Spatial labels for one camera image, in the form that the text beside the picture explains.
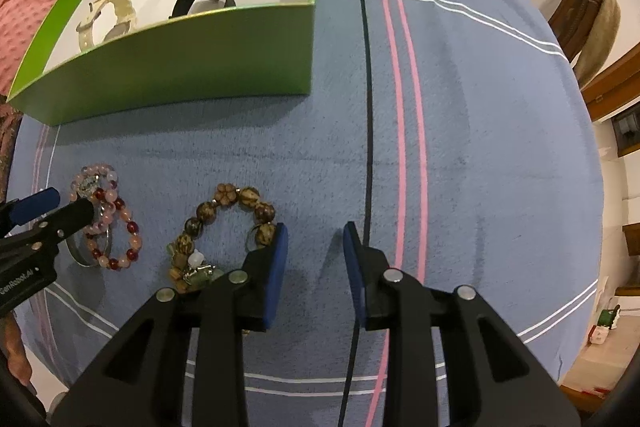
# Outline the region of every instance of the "beige watch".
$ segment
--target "beige watch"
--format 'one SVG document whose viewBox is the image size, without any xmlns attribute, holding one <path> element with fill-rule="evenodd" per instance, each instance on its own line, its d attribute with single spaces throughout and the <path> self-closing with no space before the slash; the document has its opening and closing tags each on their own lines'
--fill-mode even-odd
<svg viewBox="0 0 640 427">
<path fill-rule="evenodd" d="M 130 0 L 95 0 L 90 2 L 89 15 L 83 22 L 79 23 L 76 28 L 80 51 L 84 52 L 94 47 L 94 21 L 100 16 L 102 9 L 109 3 L 113 4 L 113 10 L 117 19 L 115 26 L 109 30 L 102 42 L 107 42 L 125 35 L 135 28 L 136 11 L 133 9 L 133 4 Z"/>
</svg>

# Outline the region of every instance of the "blue gripper pad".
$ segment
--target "blue gripper pad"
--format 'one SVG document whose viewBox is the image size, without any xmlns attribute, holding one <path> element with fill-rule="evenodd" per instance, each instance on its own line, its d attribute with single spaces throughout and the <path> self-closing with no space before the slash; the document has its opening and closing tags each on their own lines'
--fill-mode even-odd
<svg viewBox="0 0 640 427">
<path fill-rule="evenodd" d="M 25 225 L 32 219 L 46 214 L 60 204 L 60 194 L 53 187 L 45 188 L 32 196 L 17 201 L 11 211 L 9 219 L 14 225 Z"/>
<path fill-rule="evenodd" d="M 347 265 L 347 274 L 351 286 L 351 298 L 353 299 L 353 310 L 361 325 L 367 322 L 366 300 L 364 279 L 360 269 L 360 262 L 356 255 L 356 250 L 362 247 L 358 233 L 355 231 L 353 223 L 347 223 L 342 231 L 342 249 L 344 250 L 344 261 Z"/>
<path fill-rule="evenodd" d="M 289 233 L 283 223 L 278 223 L 276 227 L 276 241 L 273 253 L 273 261 L 267 279 L 267 286 L 264 292 L 264 327 L 268 330 L 276 316 L 280 290 L 282 288 L 282 278 L 284 277 L 284 267 L 287 263 L 287 250 L 289 247 Z"/>
</svg>

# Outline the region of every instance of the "brown bead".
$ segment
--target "brown bead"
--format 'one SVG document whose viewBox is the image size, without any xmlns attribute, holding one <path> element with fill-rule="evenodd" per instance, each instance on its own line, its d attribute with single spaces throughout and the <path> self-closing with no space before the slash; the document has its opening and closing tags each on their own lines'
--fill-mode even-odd
<svg viewBox="0 0 640 427">
<path fill-rule="evenodd" d="M 273 241 L 273 236 L 276 233 L 276 226 L 271 223 L 260 225 L 257 232 L 255 232 L 255 244 L 258 247 L 268 247 Z"/>
<path fill-rule="evenodd" d="M 202 235 L 202 221 L 197 217 L 190 217 L 184 222 L 184 231 L 194 239 Z"/>
<path fill-rule="evenodd" d="M 238 195 L 236 188 L 231 183 L 221 183 L 216 187 L 216 193 L 213 198 L 222 206 L 231 206 L 236 203 Z"/>
<path fill-rule="evenodd" d="M 194 250 L 194 246 L 193 246 L 193 239 L 191 238 L 191 236 L 187 233 L 181 233 L 176 239 L 175 239 L 175 248 L 179 253 L 183 253 L 185 255 L 190 255 L 191 253 L 193 253 Z"/>
<path fill-rule="evenodd" d="M 210 225 L 216 220 L 216 206 L 211 201 L 205 201 L 196 208 L 196 216 L 205 225 Z"/>
<path fill-rule="evenodd" d="M 258 223 L 268 223 L 276 217 L 276 209 L 273 208 L 271 203 L 261 201 L 255 206 L 254 216 L 255 219 L 258 220 Z"/>
<path fill-rule="evenodd" d="M 179 268 L 172 266 L 169 269 L 169 279 L 173 281 L 179 281 L 180 279 L 182 279 L 182 271 Z"/>
<path fill-rule="evenodd" d="M 180 270 L 184 270 L 184 267 L 187 266 L 187 261 L 189 260 L 189 256 L 183 253 L 177 253 L 174 255 L 174 258 L 171 260 L 172 264 L 179 268 Z"/>
<path fill-rule="evenodd" d="M 242 188 L 238 194 L 238 201 L 242 206 L 253 209 L 256 204 L 260 203 L 260 192 L 255 187 Z"/>
<path fill-rule="evenodd" d="M 175 282 L 175 290 L 178 293 L 187 293 L 189 290 L 189 285 L 183 281 L 183 280 L 179 280 Z"/>
</svg>

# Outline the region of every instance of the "brown beaded bracelet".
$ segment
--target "brown beaded bracelet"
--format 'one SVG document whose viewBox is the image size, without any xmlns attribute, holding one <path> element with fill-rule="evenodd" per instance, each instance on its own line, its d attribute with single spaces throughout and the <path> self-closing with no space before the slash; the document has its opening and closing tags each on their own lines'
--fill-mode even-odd
<svg viewBox="0 0 640 427">
<path fill-rule="evenodd" d="M 260 199 L 260 192 L 254 187 L 236 188 L 229 183 L 221 183 L 210 201 L 198 205 L 195 217 L 184 223 L 183 232 L 166 246 L 171 256 L 172 267 L 169 278 L 174 282 L 178 293 L 187 293 L 204 288 L 223 274 L 223 271 L 210 264 L 204 264 L 204 256 L 194 247 L 194 240 L 202 235 L 205 225 L 216 220 L 218 207 L 228 208 L 236 201 L 246 210 L 252 210 L 256 225 L 255 244 L 258 248 L 267 247 L 273 241 L 276 226 L 273 224 L 276 211 L 271 203 Z"/>
</svg>

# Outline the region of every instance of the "black stripe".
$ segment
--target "black stripe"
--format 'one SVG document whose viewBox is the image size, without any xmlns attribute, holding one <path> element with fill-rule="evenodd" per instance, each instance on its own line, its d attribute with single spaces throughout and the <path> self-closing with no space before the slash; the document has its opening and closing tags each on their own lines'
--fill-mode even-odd
<svg viewBox="0 0 640 427">
<path fill-rule="evenodd" d="M 369 22 L 367 21 L 367 6 L 364 0 L 360 0 L 360 11 L 362 12 L 362 33 L 364 38 L 364 57 L 367 68 L 367 180 L 364 198 L 364 226 L 362 231 L 362 243 L 369 246 L 371 236 L 371 193 L 373 190 L 373 87 L 371 80 L 371 49 L 369 45 Z M 342 402 L 340 403 L 340 416 L 338 417 L 338 427 L 343 427 L 344 417 L 347 412 L 349 401 L 349 391 L 353 380 L 353 371 L 356 365 L 356 354 L 358 350 L 358 340 L 360 338 L 360 324 L 356 319 L 353 323 L 353 333 L 351 334 L 351 350 L 349 353 L 349 363 L 347 365 L 346 381 L 342 391 Z"/>
</svg>

